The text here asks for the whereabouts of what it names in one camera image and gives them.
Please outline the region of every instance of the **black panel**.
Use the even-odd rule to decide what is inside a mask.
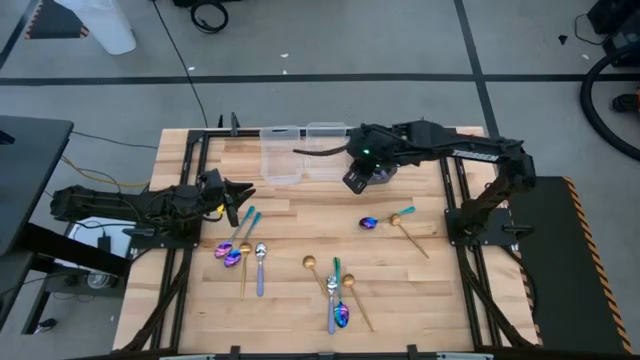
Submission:
[[[514,223],[535,227],[520,250],[537,286],[544,348],[626,353],[566,180],[539,177],[509,203]]]

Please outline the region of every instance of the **iridescent spoon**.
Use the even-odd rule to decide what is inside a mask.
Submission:
[[[261,217],[262,217],[262,214],[258,212],[256,214],[255,219],[253,219],[253,222],[251,223],[249,230],[247,230],[247,233],[244,235],[245,242],[249,238],[249,235],[251,235],[251,233],[253,232],[253,229],[256,227],[256,225],[258,225],[258,222],[260,221]],[[227,255],[227,257],[224,258],[224,266],[226,267],[235,266],[238,262],[240,262],[241,258],[242,258],[242,252],[239,249],[231,250],[231,252]]]
[[[236,231],[233,232],[233,235],[231,235],[229,240],[223,241],[220,243],[220,245],[218,245],[214,253],[216,259],[226,256],[229,253],[229,251],[231,251],[231,248],[233,247],[233,240],[236,238],[236,236],[240,232],[240,229],[242,229],[242,227],[247,222],[247,220],[249,220],[251,215],[253,215],[253,211],[255,209],[256,209],[255,206],[250,206],[249,211],[247,211],[247,214],[244,216],[244,218],[240,222],[240,225],[238,225],[238,227],[236,228]]]
[[[391,214],[389,216],[387,216],[384,219],[375,219],[372,218],[370,216],[367,216],[365,218],[360,219],[360,227],[366,230],[371,230],[371,229],[375,229],[376,225],[378,224],[378,222],[380,221],[385,221],[387,219],[390,219],[393,215],[406,215],[406,214],[411,214],[413,212],[416,211],[416,207],[415,206],[409,206],[408,208],[401,210],[395,214]]]
[[[340,279],[339,258],[333,258],[333,266],[336,268],[336,279]],[[340,284],[338,284],[338,305],[336,305],[334,312],[336,324],[341,328],[346,327],[349,323],[349,308],[342,303],[342,286]]]

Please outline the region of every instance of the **cable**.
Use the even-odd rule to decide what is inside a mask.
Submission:
[[[593,129],[611,146],[618,149],[621,153],[629,156],[632,159],[640,161],[640,149],[622,140],[616,135],[609,127],[602,121],[600,115],[596,111],[593,105],[592,89],[598,75],[602,70],[609,66],[609,64],[617,61],[618,59],[633,52],[640,52],[640,46],[637,43],[627,45],[613,54],[607,55],[600,59],[585,76],[582,86],[580,87],[580,106],[584,112],[585,117],[593,127]]]
[[[578,19],[580,19],[583,16],[587,16],[587,14],[582,14],[582,15],[578,15],[576,16],[575,19],[573,19],[573,34],[576,36],[576,38],[578,40],[584,41],[587,44],[591,44],[591,45],[602,45],[605,42],[607,42],[607,40],[609,40],[611,38],[611,35],[607,35],[602,41],[600,42],[595,42],[595,41],[591,41],[589,39],[585,39],[583,37],[581,37],[580,35],[578,35]]]
[[[522,272],[524,272],[524,276],[527,277],[527,282],[529,283],[529,290],[531,291],[531,302],[533,303],[531,305],[531,316],[535,319],[536,310],[538,307],[538,288],[536,287],[536,283],[533,281],[533,277],[527,271],[527,268],[524,266],[522,259],[516,256],[516,254],[513,252],[513,250],[511,250],[509,246],[500,246],[500,247],[509,255],[509,257],[513,259],[513,261],[515,261],[520,266],[520,269],[522,269]]]
[[[331,156],[331,155],[339,154],[345,150],[347,150],[347,145],[343,145],[335,149],[329,149],[329,150],[323,150],[323,151],[308,151],[308,150],[293,149],[293,152],[296,154],[309,155],[309,156]]]
[[[81,133],[79,131],[72,131],[71,133],[79,135],[79,136],[84,136],[84,137],[88,137],[88,138],[92,138],[92,139],[98,139],[98,140],[102,140],[102,141],[107,141],[110,143],[114,143],[114,144],[118,144],[118,145],[124,145],[124,146],[130,146],[130,147],[137,147],[137,148],[147,148],[147,149],[158,149],[157,146],[151,146],[151,145],[139,145],[139,144],[128,144],[128,143],[123,143],[120,141],[116,141],[116,140],[111,140],[111,139],[107,139],[107,138],[103,138],[100,136],[95,136],[95,135],[89,135],[89,134],[85,134],[85,133]]]
[[[82,176],[84,176],[84,177],[86,177],[86,178],[88,178],[88,179],[94,180],[94,181],[98,181],[98,182],[102,182],[102,183],[106,183],[106,184],[117,185],[117,186],[118,186],[118,189],[120,189],[120,187],[121,187],[121,186],[122,186],[122,187],[140,187],[140,186],[145,186],[145,185],[147,185],[149,182],[151,182],[151,180],[147,180],[147,181],[143,181],[143,182],[141,182],[141,183],[123,184],[123,183],[118,183],[118,182],[116,182],[115,180],[113,180],[113,181],[109,181],[109,180],[105,180],[105,179],[101,179],[101,178],[97,178],[97,177],[94,177],[94,176],[91,176],[91,175],[87,175],[87,174],[85,174],[83,170],[87,170],[87,169],[81,169],[81,168],[78,168],[78,167],[77,167],[73,162],[71,162],[71,160],[69,160],[69,158],[67,158],[67,157],[66,157],[66,156],[64,156],[64,155],[62,155],[62,161],[64,161],[67,165],[71,166],[71,167],[72,167],[75,171],[77,171],[80,175],[82,175]],[[95,172],[95,173],[100,173],[100,174],[106,175],[106,174],[101,173],[101,172],[98,172],[98,171],[96,171],[96,170],[88,170],[88,171],[91,171],[91,172]]]
[[[162,14],[160,14],[160,9],[158,9],[158,5],[156,5],[155,0],[152,0],[151,3],[153,4],[153,7],[156,8],[156,13],[158,13],[158,17],[160,18],[160,22],[162,23],[162,27],[164,27],[164,31],[167,33],[167,36],[169,37],[169,40],[171,41],[171,45],[173,45],[173,48],[176,51],[176,54],[178,55],[178,59],[180,59],[180,63],[182,64],[182,68],[184,69],[184,73],[185,73],[185,75],[187,75],[187,79],[189,80],[189,85],[191,85],[191,90],[193,91],[193,95],[196,96],[196,100],[198,101],[198,105],[200,106],[200,111],[202,112],[202,119],[204,120],[204,126],[208,128],[209,127],[209,121],[207,120],[207,114],[204,111],[204,107],[202,106],[202,102],[200,101],[200,97],[198,96],[198,92],[196,91],[196,87],[193,85],[193,80],[191,79],[191,75],[189,75],[189,70],[187,70],[187,65],[185,64],[184,59],[182,58],[182,55],[180,54],[180,50],[178,50],[178,46],[176,46],[175,41],[173,41],[173,37],[171,36],[171,33],[169,32],[169,28],[167,28],[167,24],[165,24],[164,18],[162,17]]]
[[[204,19],[196,15],[196,11],[201,6],[204,6],[204,5],[211,5],[214,8],[220,10],[220,12],[222,13],[222,16],[224,16],[222,25],[211,26],[207,24],[207,22],[204,21]],[[193,25],[196,26],[196,29],[198,29],[198,31],[203,32],[205,34],[215,34],[217,32],[220,32],[220,30],[224,29],[225,27],[227,27],[227,24],[229,23],[229,13],[227,12],[227,9],[225,9],[224,6],[222,6],[222,4],[216,0],[200,0],[191,6],[191,22],[193,22]]]
[[[29,281],[25,281],[22,284],[18,285],[18,286],[14,286],[12,288],[3,290],[2,292],[0,292],[0,298],[2,298],[4,295],[8,294],[9,292],[15,290],[15,289],[20,289],[21,287],[30,284],[32,282],[36,282],[36,281],[42,281],[42,280],[47,280],[47,279],[51,279],[54,277],[59,277],[59,276],[67,276],[67,275],[73,275],[74,273],[64,273],[64,274],[54,274],[54,275],[48,275],[45,277],[41,277],[41,278],[37,278],[37,279],[33,279],[33,280],[29,280]]]

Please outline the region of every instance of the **wooden table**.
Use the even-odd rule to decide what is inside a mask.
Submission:
[[[480,127],[457,130],[483,134]],[[162,133],[151,189],[178,184],[187,132]],[[340,181],[306,177],[296,185],[270,186],[260,176],[260,151],[257,137],[215,138],[209,145],[206,169],[218,168],[224,177],[253,182],[257,189],[239,216],[249,205],[263,215],[250,242],[253,247],[258,242],[268,247],[264,297],[256,296],[257,261],[252,254],[246,298],[240,301],[241,267],[227,269],[213,256],[215,247],[233,230],[225,221],[205,223],[191,266],[180,353],[228,353],[232,345],[240,345],[243,353],[404,352],[407,344],[416,344],[419,351],[472,350],[458,263],[447,241],[446,199],[438,162],[403,167],[389,184],[370,186],[362,195],[354,195]],[[197,158],[192,159],[192,172]],[[474,197],[495,178],[491,165],[467,161],[465,167]],[[459,189],[455,189],[460,203]],[[397,227],[387,223],[373,231],[358,227],[364,216],[384,217],[411,205],[417,211],[404,216],[403,224],[430,259]],[[153,250],[134,264],[114,348],[132,338],[156,305],[165,254],[166,250]],[[333,336],[327,333],[327,300],[312,273],[302,266],[305,255],[316,257],[322,277],[330,273],[333,257],[340,257],[343,274],[356,278],[355,289],[375,332],[369,331],[345,288],[349,325]],[[494,300],[520,333],[536,343],[518,265],[498,248],[486,248],[484,256]],[[165,345],[172,314],[170,308]],[[484,311],[479,309],[478,314],[488,344]]]

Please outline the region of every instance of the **silver spoon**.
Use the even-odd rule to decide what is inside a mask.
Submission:
[[[329,277],[327,278],[327,290],[329,290],[329,334],[331,335],[336,332],[336,318],[333,312],[335,308],[335,306],[333,306],[333,294],[335,293],[337,287],[338,281],[336,280],[336,276],[329,275]]]
[[[258,245],[256,245],[256,259],[258,259],[258,296],[264,295],[264,268],[262,267],[262,262],[266,256],[267,245],[258,243]]]

